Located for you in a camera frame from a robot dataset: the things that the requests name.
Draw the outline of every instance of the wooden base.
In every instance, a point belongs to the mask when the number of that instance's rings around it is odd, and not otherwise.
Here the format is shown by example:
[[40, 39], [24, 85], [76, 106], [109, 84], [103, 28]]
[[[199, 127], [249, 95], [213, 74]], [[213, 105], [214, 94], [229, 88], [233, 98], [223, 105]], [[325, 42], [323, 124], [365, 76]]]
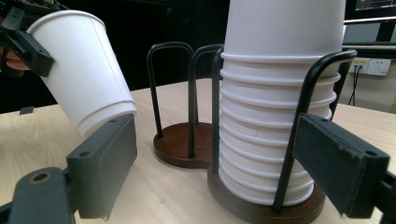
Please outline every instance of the wooden base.
[[163, 137], [154, 137], [155, 154], [163, 161], [183, 168], [207, 170], [207, 185], [215, 199], [229, 212], [250, 223], [305, 224], [320, 214], [326, 199], [319, 186], [315, 185], [311, 197], [303, 203], [285, 206], [281, 213], [271, 206], [250, 203], [232, 194], [221, 182], [218, 174], [211, 171], [212, 125], [199, 123], [195, 126], [194, 152], [189, 158], [188, 123], [179, 123], [163, 129]]

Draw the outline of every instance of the power cord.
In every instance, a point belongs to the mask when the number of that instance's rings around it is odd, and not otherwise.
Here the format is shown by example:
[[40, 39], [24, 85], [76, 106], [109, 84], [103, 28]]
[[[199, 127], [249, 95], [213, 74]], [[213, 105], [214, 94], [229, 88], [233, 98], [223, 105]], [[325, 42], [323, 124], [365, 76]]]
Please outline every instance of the power cord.
[[355, 65], [355, 68], [353, 71], [353, 92], [349, 98], [349, 102], [347, 103], [348, 105], [350, 105], [351, 101], [352, 101], [352, 104], [355, 105], [356, 86], [358, 85], [358, 77], [359, 77], [360, 70], [361, 70], [361, 65], [359, 65], [359, 66]]

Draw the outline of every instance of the table surface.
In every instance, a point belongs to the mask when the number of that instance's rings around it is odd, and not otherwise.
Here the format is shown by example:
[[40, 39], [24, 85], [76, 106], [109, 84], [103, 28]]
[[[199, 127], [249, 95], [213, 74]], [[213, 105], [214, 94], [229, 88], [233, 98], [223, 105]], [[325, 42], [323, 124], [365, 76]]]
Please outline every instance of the table surface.
[[[157, 88], [163, 128], [188, 120], [187, 83]], [[211, 80], [197, 81], [201, 122], [211, 122]], [[224, 209], [210, 193], [204, 169], [178, 168], [157, 158], [156, 134], [149, 89], [132, 91], [138, 155], [121, 189], [110, 220], [80, 219], [77, 223], [246, 223]], [[368, 143], [396, 156], [396, 115], [339, 105], [333, 121]], [[83, 141], [58, 105], [34, 113], [0, 115], [0, 204], [12, 200], [17, 181], [44, 167], [66, 167], [66, 156]], [[389, 170], [396, 174], [396, 162]], [[340, 216], [329, 200], [314, 223], [378, 223]]]

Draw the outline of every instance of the hand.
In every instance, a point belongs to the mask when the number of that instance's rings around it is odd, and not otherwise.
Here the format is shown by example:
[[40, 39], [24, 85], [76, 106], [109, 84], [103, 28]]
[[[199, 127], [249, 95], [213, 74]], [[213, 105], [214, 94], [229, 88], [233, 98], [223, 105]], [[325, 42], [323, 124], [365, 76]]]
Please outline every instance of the hand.
[[[0, 24], [3, 23], [3, 18], [0, 17]], [[0, 47], [0, 58], [3, 58], [3, 47]], [[23, 61], [15, 54], [13, 50], [10, 50], [6, 56], [7, 65], [17, 70], [29, 70], [29, 68], [23, 63]]]

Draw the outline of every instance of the stack of paper cups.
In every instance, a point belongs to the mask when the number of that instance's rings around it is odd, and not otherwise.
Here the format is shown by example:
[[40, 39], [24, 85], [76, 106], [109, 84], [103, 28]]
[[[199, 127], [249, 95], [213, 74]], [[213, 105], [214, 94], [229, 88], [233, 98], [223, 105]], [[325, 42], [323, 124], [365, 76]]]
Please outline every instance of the stack of paper cups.
[[[345, 3], [231, 0], [221, 54], [219, 177], [236, 196], [273, 203], [304, 78], [319, 58], [341, 50]], [[331, 117], [337, 69], [323, 72], [309, 113]], [[308, 199], [313, 184], [295, 162], [284, 205]]]
[[101, 20], [64, 10], [40, 18], [27, 33], [54, 59], [42, 79], [82, 136], [110, 119], [136, 113]]

